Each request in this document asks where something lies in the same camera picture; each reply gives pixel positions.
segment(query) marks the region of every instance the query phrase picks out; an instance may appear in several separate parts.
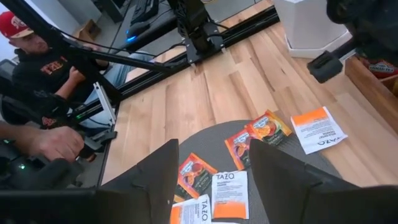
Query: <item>tazo tea packet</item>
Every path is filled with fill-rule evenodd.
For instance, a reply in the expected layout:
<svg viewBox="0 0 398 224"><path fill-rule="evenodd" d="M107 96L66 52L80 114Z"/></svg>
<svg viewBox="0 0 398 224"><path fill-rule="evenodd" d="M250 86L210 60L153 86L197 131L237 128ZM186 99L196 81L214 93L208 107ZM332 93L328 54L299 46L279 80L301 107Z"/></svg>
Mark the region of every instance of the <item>tazo tea packet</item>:
<svg viewBox="0 0 398 224"><path fill-rule="evenodd" d="M277 146L292 134L290 128L270 110L247 124L246 128L255 132L262 141L272 146Z"/></svg>
<svg viewBox="0 0 398 224"><path fill-rule="evenodd" d="M291 120L306 155L334 146L347 138L326 107L293 116Z"/></svg>
<svg viewBox="0 0 398 224"><path fill-rule="evenodd" d="M180 203L185 201L186 199L190 199L188 192L184 188L182 188L180 184L177 184L174 193L174 202Z"/></svg>
<svg viewBox="0 0 398 224"><path fill-rule="evenodd" d="M215 173L216 169L191 153L178 169L178 183L193 198L198 198L210 185Z"/></svg>
<svg viewBox="0 0 398 224"><path fill-rule="evenodd" d="M249 219L248 173L221 172L211 183L213 218Z"/></svg>
<svg viewBox="0 0 398 224"><path fill-rule="evenodd" d="M209 195L174 204L170 224L211 224Z"/></svg>
<svg viewBox="0 0 398 224"><path fill-rule="evenodd" d="M238 170L250 166L249 147L252 139L258 139L257 134L251 130L243 129L224 141Z"/></svg>

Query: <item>white wall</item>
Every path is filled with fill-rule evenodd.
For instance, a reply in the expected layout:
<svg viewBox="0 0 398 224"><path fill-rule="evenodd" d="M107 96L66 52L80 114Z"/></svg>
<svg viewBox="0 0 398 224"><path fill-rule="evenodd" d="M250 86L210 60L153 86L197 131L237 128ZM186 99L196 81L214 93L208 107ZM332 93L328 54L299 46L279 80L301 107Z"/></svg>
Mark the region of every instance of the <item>white wall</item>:
<svg viewBox="0 0 398 224"><path fill-rule="evenodd" d="M53 26L56 26L55 23L48 18L34 3L32 3L31 0L25 0L37 13L39 13L43 19L45 19L48 23L52 24ZM0 13L8 11L8 8L3 6L0 3ZM0 34L0 60L3 59L13 59L16 57L14 54L15 47L11 46L8 44L8 39L5 38L3 35Z"/></svg>
<svg viewBox="0 0 398 224"><path fill-rule="evenodd" d="M91 0L58 0L59 3L77 20L80 25L90 19L97 22L102 13Z"/></svg>
<svg viewBox="0 0 398 224"><path fill-rule="evenodd" d="M29 0L50 18L59 29L72 34L80 27L75 18L56 0Z"/></svg>

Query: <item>wooden floor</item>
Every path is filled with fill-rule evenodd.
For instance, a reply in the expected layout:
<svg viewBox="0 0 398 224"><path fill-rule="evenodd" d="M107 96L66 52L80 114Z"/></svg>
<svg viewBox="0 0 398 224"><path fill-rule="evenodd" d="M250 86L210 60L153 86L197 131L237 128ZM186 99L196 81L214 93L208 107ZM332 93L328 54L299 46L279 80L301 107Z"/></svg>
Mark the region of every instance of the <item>wooden floor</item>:
<svg viewBox="0 0 398 224"><path fill-rule="evenodd" d="M232 26L270 6L261 1L224 21ZM165 61L184 49L161 55ZM351 80L319 84L308 60L291 58L276 24L121 103L103 183L172 138L180 142L218 123L254 119L266 109L290 117L326 106L348 139L322 151L341 176L360 186L398 184L398 136ZM132 79L144 70L135 69Z"/></svg>

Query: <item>orange tea packet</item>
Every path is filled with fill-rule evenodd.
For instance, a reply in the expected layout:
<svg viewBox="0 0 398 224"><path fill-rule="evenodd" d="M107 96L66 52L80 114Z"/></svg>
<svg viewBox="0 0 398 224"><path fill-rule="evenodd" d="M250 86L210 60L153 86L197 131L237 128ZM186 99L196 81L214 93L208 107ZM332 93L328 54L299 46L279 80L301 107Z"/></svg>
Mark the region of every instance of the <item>orange tea packet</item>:
<svg viewBox="0 0 398 224"><path fill-rule="evenodd" d="M258 135L245 128L224 141L238 170L250 166L249 147L252 139L259 139Z"/></svg>
<svg viewBox="0 0 398 224"><path fill-rule="evenodd" d="M273 146L277 146L292 134L290 128L270 110L247 124L246 128L255 132L262 141Z"/></svg>
<svg viewBox="0 0 398 224"><path fill-rule="evenodd" d="M198 198L210 185L215 173L216 169L191 153L178 169L178 184L193 198Z"/></svg>
<svg viewBox="0 0 398 224"><path fill-rule="evenodd" d="M189 196L188 192L184 188L182 188L180 184L177 184L177 186L175 188L175 193L174 193L174 202L180 203L189 198L190 198L190 196Z"/></svg>

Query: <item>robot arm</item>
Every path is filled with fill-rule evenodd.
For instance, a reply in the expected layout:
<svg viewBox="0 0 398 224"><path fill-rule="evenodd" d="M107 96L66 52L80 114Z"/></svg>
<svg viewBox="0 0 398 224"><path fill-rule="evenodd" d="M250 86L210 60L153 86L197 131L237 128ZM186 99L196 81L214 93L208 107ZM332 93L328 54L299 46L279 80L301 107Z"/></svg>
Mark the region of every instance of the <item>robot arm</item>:
<svg viewBox="0 0 398 224"><path fill-rule="evenodd" d="M384 59L398 67L398 1L328 0L332 22L344 24L353 38L308 63L310 73L320 83L341 72L340 60L352 51L368 59Z"/></svg>

